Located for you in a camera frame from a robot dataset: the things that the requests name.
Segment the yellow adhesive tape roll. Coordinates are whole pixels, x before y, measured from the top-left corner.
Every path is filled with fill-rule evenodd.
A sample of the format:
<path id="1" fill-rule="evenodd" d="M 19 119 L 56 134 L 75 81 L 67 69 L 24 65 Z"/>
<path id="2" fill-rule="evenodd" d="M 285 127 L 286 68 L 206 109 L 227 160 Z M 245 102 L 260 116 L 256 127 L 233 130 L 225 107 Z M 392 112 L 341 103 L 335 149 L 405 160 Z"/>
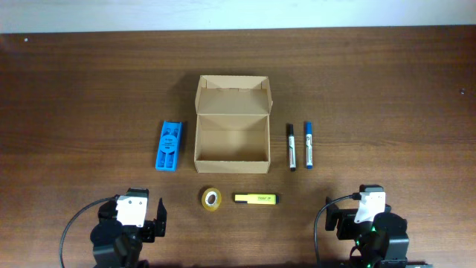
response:
<path id="1" fill-rule="evenodd" d="M 207 211 L 216 211 L 221 204 L 222 195 L 217 188 L 208 188 L 202 195 L 202 206 Z"/>

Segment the blue magnetic whiteboard duster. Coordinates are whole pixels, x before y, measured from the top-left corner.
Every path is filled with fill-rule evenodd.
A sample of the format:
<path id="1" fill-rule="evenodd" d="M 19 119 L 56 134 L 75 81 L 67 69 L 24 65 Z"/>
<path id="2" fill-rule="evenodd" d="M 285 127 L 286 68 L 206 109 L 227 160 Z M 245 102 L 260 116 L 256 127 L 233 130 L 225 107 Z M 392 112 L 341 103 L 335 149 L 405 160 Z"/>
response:
<path id="1" fill-rule="evenodd" d="M 179 160 L 182 127 L 182 122 L 164 121 L 155 161 L 156 170 L 176 171 Z"/>

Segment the yellow highlighter pen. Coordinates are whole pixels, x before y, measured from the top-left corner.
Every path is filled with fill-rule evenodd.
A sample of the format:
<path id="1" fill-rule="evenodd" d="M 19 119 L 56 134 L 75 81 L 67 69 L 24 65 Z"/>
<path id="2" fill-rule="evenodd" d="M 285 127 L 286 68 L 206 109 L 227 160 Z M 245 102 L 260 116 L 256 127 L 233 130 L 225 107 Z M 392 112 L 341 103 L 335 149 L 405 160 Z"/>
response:
<path id="1" fill-rule="evenodd" d="M 276 194 L 235 194 L 235 203 L 255 204 L 255 205 L 277 205 L 279 196 Z"/>

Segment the black whiteboard marker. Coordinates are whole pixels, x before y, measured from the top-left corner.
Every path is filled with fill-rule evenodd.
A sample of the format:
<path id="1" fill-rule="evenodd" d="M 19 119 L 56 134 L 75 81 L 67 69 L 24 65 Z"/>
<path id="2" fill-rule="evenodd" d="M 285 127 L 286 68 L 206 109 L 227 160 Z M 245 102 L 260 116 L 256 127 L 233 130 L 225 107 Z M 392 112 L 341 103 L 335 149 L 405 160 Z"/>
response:
<path id="1" fill-rule="evenodd" d="M 295 136 L 294 136 L 294 127 L 292 124 L 287 124 L 288 130 L 288 146 L 289 146 L 289 168 L 290 171 L 296 170 L 296 159 L 295 159 Z"/>

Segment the blue whiteboard marker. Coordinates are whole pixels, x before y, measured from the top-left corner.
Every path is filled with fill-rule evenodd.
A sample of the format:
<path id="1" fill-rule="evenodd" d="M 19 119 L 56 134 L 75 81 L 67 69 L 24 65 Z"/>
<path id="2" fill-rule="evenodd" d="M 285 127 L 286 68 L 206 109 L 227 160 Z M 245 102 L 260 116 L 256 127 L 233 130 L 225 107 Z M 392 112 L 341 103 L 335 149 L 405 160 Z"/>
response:
<path id="1" fill-rule="evenodd" d="M 306 168 L 313 169 L 313 158 L 312 158 L 312 123 L 307 121 L 305 123 L 306 131 Z"/>

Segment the brown cardboard box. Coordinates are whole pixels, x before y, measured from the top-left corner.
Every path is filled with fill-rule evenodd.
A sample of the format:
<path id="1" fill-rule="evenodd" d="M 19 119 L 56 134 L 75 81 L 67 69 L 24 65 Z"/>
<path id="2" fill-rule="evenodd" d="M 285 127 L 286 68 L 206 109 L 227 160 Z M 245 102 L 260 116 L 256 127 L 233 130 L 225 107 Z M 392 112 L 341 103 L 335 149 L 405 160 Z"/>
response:
<path id="1" fill-rule="evenodd" d="M 199 173 L 267 173 L 273 100 L 264 76 L 202 75 L 194 164 Z"/>

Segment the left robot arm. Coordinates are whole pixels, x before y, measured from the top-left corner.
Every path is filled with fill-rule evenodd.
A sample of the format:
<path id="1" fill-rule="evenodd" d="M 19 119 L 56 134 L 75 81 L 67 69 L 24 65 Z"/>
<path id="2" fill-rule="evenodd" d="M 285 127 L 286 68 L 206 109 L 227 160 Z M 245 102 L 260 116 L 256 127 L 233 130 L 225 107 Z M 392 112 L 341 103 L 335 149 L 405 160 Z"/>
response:
<path id="1" fill-rule="evenodd" d="M 140 254 L 145 243 L 154 243 L 165 236 L 167 210 L 158 201 L 156 217 L 146 219 L 149 191 L 129 188 L 124 195 L 107 199 L 97 213 L 99 223 L 93 228 L 90 240 L 97 267 L 149 268 Z"/>

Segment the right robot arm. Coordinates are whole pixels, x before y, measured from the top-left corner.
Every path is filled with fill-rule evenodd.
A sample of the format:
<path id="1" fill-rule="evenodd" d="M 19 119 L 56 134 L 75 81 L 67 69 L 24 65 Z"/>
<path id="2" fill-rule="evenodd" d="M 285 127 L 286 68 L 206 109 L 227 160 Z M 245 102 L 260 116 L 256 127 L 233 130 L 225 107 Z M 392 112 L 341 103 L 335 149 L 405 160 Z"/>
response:
<path id="1" fill-rule="evenodd" d="M 380 185 L 360 185 L 350 195 L 327 197 L 318 212 L 325 213 L 325 229 L 336 231 L 339 240 L 354 245 L 341 268 L 425 268 L 423 261 L 407 258 L 410 239 L 408 221 L 391 211 Z"/>

